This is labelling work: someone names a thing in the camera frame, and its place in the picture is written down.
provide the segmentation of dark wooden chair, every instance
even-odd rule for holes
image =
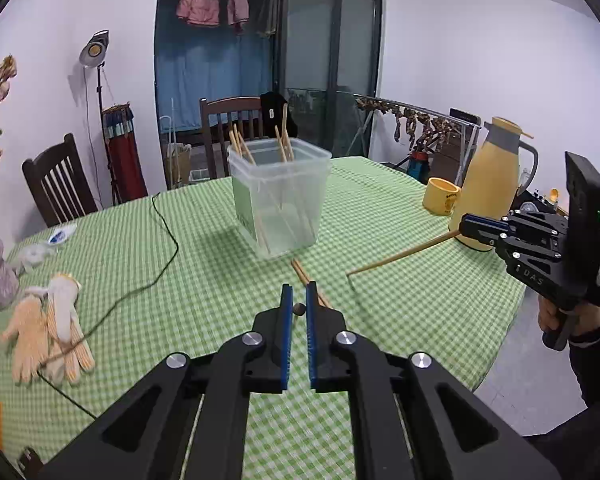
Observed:
[[[48,227],[98,210],[84,176],[74,136],[22,163],[22,173]]]
[[[237,120],[232,118],[233,113],[237,113]],[[222,114],[227,115],[226,123],[222,122]],[[254,123],[257,123],[258,138],[263,139],[262,133],[262,118],[260,117],[260,98],[259,97],[229,97],[227,99],[219,99],[218,101],[208,102],[206,99],[200,99],[200,117],[202,118],[202,136],[205,143],[205,154],[207,167],[209,168],[209,177],[218,178],[218,170],[216,169],[216,158],[214,156],[213,143],[214,139],[209,126],[209,115],[215,115],[218,120],[218,140],[220,143],[220,152],[222,157],[222,168],[224,176],[229,175],[229,163],[227,162],[227,148],[225,142],[229,140],[229,128],[234,122],[237,123],[238,131],[244,137],[244,140],[254,139],[255,128]],[[244,134],[245,120],[248,124],[248,135]]]

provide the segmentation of human hand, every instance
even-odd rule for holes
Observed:
[[[538,296],[538,326],[543,332],[557,330],[559,326],[558,318],[556,317],[557,308],[547,298]],[[590,304],[581,303],[575,308],[575,313],[578,316],[578,322],[573,329],[572,335],[582,335],[587,332],[593,332],[600,327],[600,307]]]

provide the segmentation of pink jacket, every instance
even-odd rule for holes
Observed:
[[[229,0],[226,4],[226,15],[229,25],[246,22],[249,19],[249,2],[247,0]]]
[[[249,19],[249,2],[228,0],[226,13],[229,25],[236,25],[240,31],[239,24]],[[180,0],[176,15],[189,25],[217,27],[220,25],[220,0]]]
[[[220,0],[180,0],[176,15],[189,25],[220,25]]]

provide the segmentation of white wall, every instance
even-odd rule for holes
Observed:
[[[119,102],[130,101],[136,115],[148,191],[164,189],[155,121],[155,6],[156,0],[11,0],[0,15],[0,60],[12,53],[19,69],[0,105],[0,236],[7,247],[43,227],[20,169],[27,157],[72,131],[94,180],[75,60],[101,28],[111,34],[106,70],[112,92]],[[91,134],[107,205],[94,86],[91,72]],[[537,136],[542,186],[564,182],[565,149],[589,156],[600,170],[600,25],[549,0],[384,0],[378,94],[518,122]],[[112,104],[106,85],[104,97],[105,106]],[[394,143],[393,127],[376,130],[374,158],[397,160],[404,149]]]
[[[110,29],[106,72],[118,102],[135,114],[142,172],[149,193],[165,189],[154,97],[154,21],[157,0],[11,0],[0,14],[0,61],[13,54],[18,75],[0,104],[0,236],[6,252],[14,242],[44,228],[20,169],[26,158],[76,139],[80,160],[97,196],[86,131],[84,83],[77,57],[93,33]],[[88,74],[91,136],[104,205],[110,182],[98,118],[96,77]],[[113,104],[106,84],[104,105]]]
[[[402,0],[411,30],[401,81],[380,95],[491,121],[503,116],[535,135],[532,189],[557,187],[566,198],[564,152],[586,156],[600,172],[600,24],[549,0]],[[375,160],[397,162],[395,120],[378,121]],[[532,157],[521,151],[521,167]]]

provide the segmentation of work glove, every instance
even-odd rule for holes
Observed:
[[[86,372],[90,372],[95,367],[96,363],[91,354],[91,349],[86,341],[82,341],[73,350],[67,352],[69,348],[75,345],[84,337],[78,315],[75,309],[72,310],[70,316],[70,340],[65,343],[58,337],[58,329],[56,320],[58,319],[57,307],[49,301],[46,309],[46,325],[49,330],[49,335],[52,339],[51,356],[65,354],[63,357],[49,361],[46,366],[47,377],[53,384],[62,383],[62,378],[66,376],[71,384],[77,384],[80,381],[80,368]]]
[[[77,317],[75,300],[78,297],[80,283],[74,277],[64,272],[58,272],[51,278],[47,287],[30,286],[25,292],[40,298],[48,299],[48,306],[53,306],[56,313],[56,339],[68,345],[71,341],[71,317]]]
[[[41,307],[39,298],[24,298],[16,305],[7,329],[0,335],[3,343],[18,337],[11,364],[11,375],[16,383],[29,384],[32,376],[37,377],[38,367],[48,357],[48,333]]]

